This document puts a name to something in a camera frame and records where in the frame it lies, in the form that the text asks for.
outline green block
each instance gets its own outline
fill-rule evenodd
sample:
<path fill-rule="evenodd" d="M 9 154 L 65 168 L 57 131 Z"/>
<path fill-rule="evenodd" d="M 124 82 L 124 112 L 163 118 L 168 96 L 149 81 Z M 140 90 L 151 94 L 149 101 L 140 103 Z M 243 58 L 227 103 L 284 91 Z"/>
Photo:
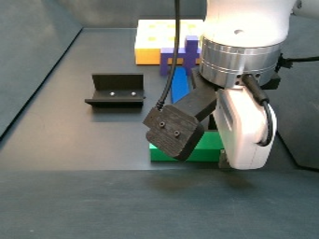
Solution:
<path fill-rule="evenodd" d="M 188 162 L 218 162 L 220 150 L 224 149 L 218 132 L 206 132 L 196 148 L 188 158 Z M 168 157 L 152 144 L 149 144 L 151 161 L 176 161 Z"/>

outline silver metal ring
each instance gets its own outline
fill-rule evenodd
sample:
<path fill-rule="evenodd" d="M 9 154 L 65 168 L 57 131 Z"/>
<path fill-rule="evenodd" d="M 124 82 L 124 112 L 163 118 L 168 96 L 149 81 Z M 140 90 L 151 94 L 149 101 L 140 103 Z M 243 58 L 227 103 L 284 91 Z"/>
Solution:
<path fill-rule="evenodd" d="M 202 38 L 199 72 L 218 86 L 242 85 L 242 75 L 254 74 L 259 85 L 272 77 L 282 43 L 266 48 L 239 48 L 218 44 Z"/>

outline dark gray wall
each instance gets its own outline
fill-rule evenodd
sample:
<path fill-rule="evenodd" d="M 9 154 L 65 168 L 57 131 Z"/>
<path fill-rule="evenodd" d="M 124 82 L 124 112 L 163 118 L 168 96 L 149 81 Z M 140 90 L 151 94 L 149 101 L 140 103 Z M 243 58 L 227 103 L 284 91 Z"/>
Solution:
<path fill-rule="evenodd" d="M 284 57 L 319 56 L 318 39 L 319 21 L 291 17 Z M 295 63 L 279 75 L 279 89 L 270 91 L 278 131 L 298 164 L 319 168 L 319 62 Z"/>
<path fill-rule="evenodd" d="M 174 18 L 174 0 L 56 0 L 84 27 L 137 27 L 139 19 Z M 184 19 L 206 15 L 206 0 L 180 0 Z"/>
<path fill-rule="evenodd" d="M 0 136 L 81 25 L 55 1 L 0 0 Z"/>

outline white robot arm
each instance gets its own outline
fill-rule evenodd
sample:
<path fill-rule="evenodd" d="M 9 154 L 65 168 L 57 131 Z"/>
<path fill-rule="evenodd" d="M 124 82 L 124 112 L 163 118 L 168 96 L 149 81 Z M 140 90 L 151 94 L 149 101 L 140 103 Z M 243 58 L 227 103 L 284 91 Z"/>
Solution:
<path fill-rule="evenodd" d="M 242 170 L 263 167 L 276 118 L 260 86 L 272 78 L 292 11 L 319 17 L 319 1 L 207 0 L 194 72 L 200 87 L 172 105 L 163 106 L 160 101 L 144 120 L 151 129 L 145 137 L 168 156 L 187 159 L 203 136 L 199 122 L 214 111 L 230 165 Z"/>
<path fill-rule="evenodd" d="M 270 155 L 276 118 L 270 107 L 267 119 L 243 79 L 251 76 L 259 85 L 271 80 L 292 8 L 298 15 L 319 16 L 315 0 L 207 1 L 199 72 L 222 87 L 214 116 L 227 160 L 236 169 L 260 168 Z M 272 140 L 260 145 L 267 134 Z"/>

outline toy blocks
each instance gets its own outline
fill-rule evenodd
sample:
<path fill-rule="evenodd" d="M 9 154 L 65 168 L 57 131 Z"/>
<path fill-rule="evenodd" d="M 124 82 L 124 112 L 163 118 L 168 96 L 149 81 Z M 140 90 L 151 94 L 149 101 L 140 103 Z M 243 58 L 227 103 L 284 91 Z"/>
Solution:
<path fill-rule="evenodd" d="M 184 45 L 187 35 L 195 35 L 200 39 L 202 29 L 203 20 L 182 20 L 179 45 Z M 136 64 L 160 64 L 160 49 L 174 46 L 175 20 L 139 20 L 135 42 Z"/>
<path fill-rule="evenodd" d="M 188 158 L 188 162 L 218 162 L 223 143 L 218 132 L 206 132 L 196 148 Z M 152 144 L 149 144 L 151 161 L 171 162 L 178 161 L 168 157 Z"/>
<path fill-rule="evenodd" d="M 179 101 L 188 93 L 190 87 L 186 76 L 186 70 L 183 67 L 176 67 L 171 89 L 172 103 Z"/>
<path fill-rule="evenodd" d="M 187 76 L 192 73 L 192 68 L 196 66 L 196 59 L 199 58 L 200 49 L 198 48 L 198 37 L 195 35 L 187 35 L 184 41 L 184 48 L 179 48 L 179 59 L 183 60 L 183 67 L 186 69 Z M 162 76 L 168 74 L 168 60 L 174 57 L 172 48 L 160 49 L 160 66 L 159 72 Z"/>

